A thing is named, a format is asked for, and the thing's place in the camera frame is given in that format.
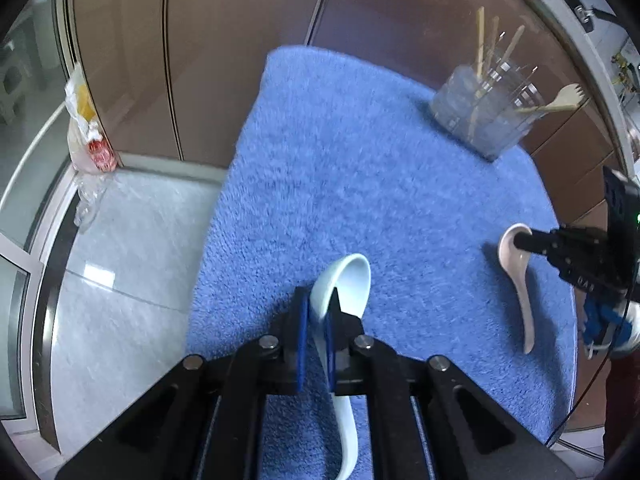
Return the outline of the blue gloved right hand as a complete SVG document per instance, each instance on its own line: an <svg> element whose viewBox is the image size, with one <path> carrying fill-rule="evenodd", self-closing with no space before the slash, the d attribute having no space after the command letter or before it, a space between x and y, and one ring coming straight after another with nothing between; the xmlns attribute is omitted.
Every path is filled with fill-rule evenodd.
<svg viewBox="0 0 640 480"><path fill-rule="evenodd" d="M605 353L617 359L639 349L638 302L623 300L619 304L607 304L587 295L584 311L582 340L588 359Z"/></svg>

